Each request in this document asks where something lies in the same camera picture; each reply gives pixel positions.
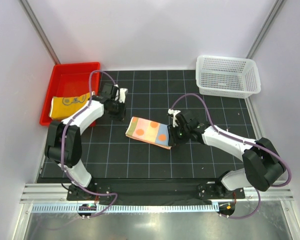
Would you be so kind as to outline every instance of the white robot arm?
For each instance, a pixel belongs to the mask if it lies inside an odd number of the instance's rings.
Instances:
[[[260,191],[266,191],[286,170],[270,154],[245,144],[245,142],[255,143],[277,153],[273,144],[266,138],[260,140],[244,138],[226,132],[217,126],[215,126],[217,130],[215,130],[208,123],[199,123],[189,110],[169,109],[168,115],[173,119],[173,123],[168,126],[170,146],[177,146],[191,139],[221,149],[243,161],[243,169],[227,171],[219,176],[216,191],[219,191],[220,197],[227,195],[227,192],[231,193],[243,187],[252,186]],[[242,142],[232,140],[220,132],[225,132]]]
[[[81,160],[81,135],[93,121],[102,117],[105,112],[112,119],[122,121],[126,115],[126,94],[128,94],[126,88],[105,84],[97,96],[92,96],[89,108],[76,117],[67,130],[64,168],[77,183],[92,192],[95,192],[93,178]],[[53,121],[49,125],[44,153],[47,158],[55,161],[60,167],[61,134],[65,125],[74,115],[64,119],[62,122]]]

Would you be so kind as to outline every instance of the metal floor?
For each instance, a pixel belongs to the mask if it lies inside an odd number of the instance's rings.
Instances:
[[[237,202],[235,215],[250,213],[257,202]],[[26,240],[292,240],[280,201],[264,201],[244,220],[215,212],[105,214],[76,220],[77,214],[32,213]]]

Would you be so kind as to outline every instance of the colorful cloth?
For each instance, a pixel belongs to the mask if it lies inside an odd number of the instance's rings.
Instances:
[[[156,121],[134,116],[125,135],[135,140],[171,149],[171,146],[168,145],[169,133],[167,125]]]
[[[63,120],[80,110],[90,98],[90,93],[74,97],[57,97],[51,100],[49,117],[54,120]]]

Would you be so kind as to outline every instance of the white plastic basket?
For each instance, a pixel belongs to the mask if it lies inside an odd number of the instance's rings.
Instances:
[[[256,62],[246,58],[199,56],[195,79],[202,95],[245,99],[261,91]]]

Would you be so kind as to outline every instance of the black table surface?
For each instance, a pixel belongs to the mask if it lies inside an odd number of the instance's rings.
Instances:
[[[194,70],[109,71],[120,88],[127,88],[124,122],[104,115],[82,134],[82,162],[95,178],[217,178],[227,170],[243,168],[232,155],[189,142],[167,150],[125,136],[131,117],[169,124],[169,107],[185,93],[199,94]],[[106,75],[101,85],[110,83]],[[214,124],[230,133],[255,138],[244,99],[204,95]],[[175,109],[189,109],[207,120],[202,103],[193,96]],[[45,159],[39,178],[65,178],[55,163]]]

